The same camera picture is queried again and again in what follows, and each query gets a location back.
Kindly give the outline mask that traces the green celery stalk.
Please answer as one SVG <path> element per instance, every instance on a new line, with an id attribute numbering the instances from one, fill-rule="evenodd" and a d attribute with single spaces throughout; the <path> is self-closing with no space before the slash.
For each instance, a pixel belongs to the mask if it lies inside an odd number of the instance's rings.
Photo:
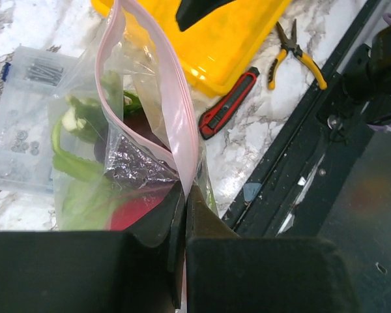
<path id="1" fill-rule="evenodd" d="M 127 117 L 142 109 L 138 96 L 123 89 L 121 77 L 114 71 L 106 72 L 100 79 L 104 95 L 112 110 Z M 67 95 L 68 110 L 57 120 L 51 131 L 51 146 L 54 152 L 53 167 L 79 181 L 88 182 L 102 175 L 103 165 L 76 156 L 61 147 L 61 131 L 85 143 L 96 144 L 108 133 L 108 121 L 104 116 L 101 101 L 97 98 L 80 99 Z"/>

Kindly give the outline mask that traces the clear zip top bag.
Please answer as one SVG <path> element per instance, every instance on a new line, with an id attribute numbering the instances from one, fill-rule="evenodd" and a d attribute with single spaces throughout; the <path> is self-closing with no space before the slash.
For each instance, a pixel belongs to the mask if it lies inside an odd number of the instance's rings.
<path id="1" fill-rule="evenodd" d="M 119 202 L 116 208 L 134 198 L 165 197 L 173 186 L 182 188 L 184 195 L 187 196 L 191 186 L 197 186 L 208 208 L 215 210 L 216 202 L 209 179 L 205 146 L 197 129 L 192 99 L 189 96 L 178 100 L 162 100 L 158 75 L 154 71 L 155 54 L 147 50 L 138 50 L 127 40 L 122 40 L 114 46 L 102 71 L 96 71 L 96 57 L 109 17 L 89 47 L 64 75 L 48 101 L 50 136 L 57 120 L 68 110 L 68 102 L 65 100 L 67 95 L 74 95 L 80 99 L 97 98 L 101 101 L 104 116 L 110 124 L 122 134 L 129 135 L 137 144 L 148 148 L 155 158 L 166 162 L 179 178 L 174 184 L 158 188 L 117 189 Z M 121 117 L 112 110 L 112 105 L 108 104 L 100 83 L 101 77 L 110 70 L 121 77 L 125 91 L 138 96 L 142 109 L 127 117 Z M 76 156 L 96 161 L 94 144 L 82 142 L 64 129 L 61 131 L 61 147 Z M 53 167 L 56 220 L 68 185 L 72 181 L 79 180 Z"/>

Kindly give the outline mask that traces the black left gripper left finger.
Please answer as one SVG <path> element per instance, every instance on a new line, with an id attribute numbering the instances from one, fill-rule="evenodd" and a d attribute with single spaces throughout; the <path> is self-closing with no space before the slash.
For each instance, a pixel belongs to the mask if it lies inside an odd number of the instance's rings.
<path id="1" fill-rule="evenodd" d="M 173 187 L 123 231 L 0 231 L 0 312 L 174 312 L 185 220 Z"/>

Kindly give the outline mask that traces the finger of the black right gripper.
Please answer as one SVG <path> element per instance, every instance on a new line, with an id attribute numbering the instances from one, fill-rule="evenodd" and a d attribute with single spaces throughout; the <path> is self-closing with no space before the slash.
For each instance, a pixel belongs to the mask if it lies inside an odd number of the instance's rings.
<path id="1" fill-rule="evenodd" d="M 182 0 L 175 20 L 181 32 L 191 28 L 211 12 L 234 0 Z"/>

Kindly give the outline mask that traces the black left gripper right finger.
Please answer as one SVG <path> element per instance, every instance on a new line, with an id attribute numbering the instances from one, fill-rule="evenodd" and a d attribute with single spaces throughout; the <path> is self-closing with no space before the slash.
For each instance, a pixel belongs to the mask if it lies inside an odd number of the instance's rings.
<path id="1" fill-rule="evenodd" d="M 339 250 L 316 237 L 240 237 L 197 186 L 187 202 L 189 312 L 357 312 Z"/>

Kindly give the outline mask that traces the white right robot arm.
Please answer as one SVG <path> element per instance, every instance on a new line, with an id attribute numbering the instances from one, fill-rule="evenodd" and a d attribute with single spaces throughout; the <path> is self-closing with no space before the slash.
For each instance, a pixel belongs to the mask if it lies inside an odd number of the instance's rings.
<path id="1" fill-rule="evenodd" d="M 226 0 L 182 0 L 176 13 L 180 31 L 184 32 L 214 10 L 229 4 Z M 341 79 L 343 93 L 356 103 L 377 95 L 391 95 L 391 13 L 383 14 L 388 27 L 378 32 L 371 44 L 369 56 Z"/>

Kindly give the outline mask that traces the dark red onion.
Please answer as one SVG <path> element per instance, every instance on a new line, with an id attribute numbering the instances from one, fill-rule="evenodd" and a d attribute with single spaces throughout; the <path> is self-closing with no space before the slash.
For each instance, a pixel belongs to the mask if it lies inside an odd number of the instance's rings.
<path id="1" fill-rule="evenodd" d="M 91 184 L 119 190 L 158 188 L 179 181 L 175 170 L 158 160 L 148 148 L 122 134 L 105 119 L 95 121 L 94 157 L 99 162 L 98 175 Z"/>

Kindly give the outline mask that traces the red tomato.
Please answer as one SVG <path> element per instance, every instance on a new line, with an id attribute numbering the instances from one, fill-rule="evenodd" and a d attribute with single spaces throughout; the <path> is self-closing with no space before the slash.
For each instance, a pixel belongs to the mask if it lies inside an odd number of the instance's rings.
<path id="1" fill-rule="evenodd" d="M 125 230 L 162 202 L 164 196 L 143 196 L 118 206 L 111 216 L 110 230 Z"/>

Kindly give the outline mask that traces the green cabbage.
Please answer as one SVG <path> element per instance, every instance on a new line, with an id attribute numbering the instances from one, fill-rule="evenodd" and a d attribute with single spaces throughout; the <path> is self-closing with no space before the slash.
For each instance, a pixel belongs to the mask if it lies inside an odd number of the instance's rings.
<path id="1" fill-rule="evenodd" d="M 107 179 L 72 181 L 57 216 L 60 230 L 104 230 L 118 205 L 119 191 Z"/>

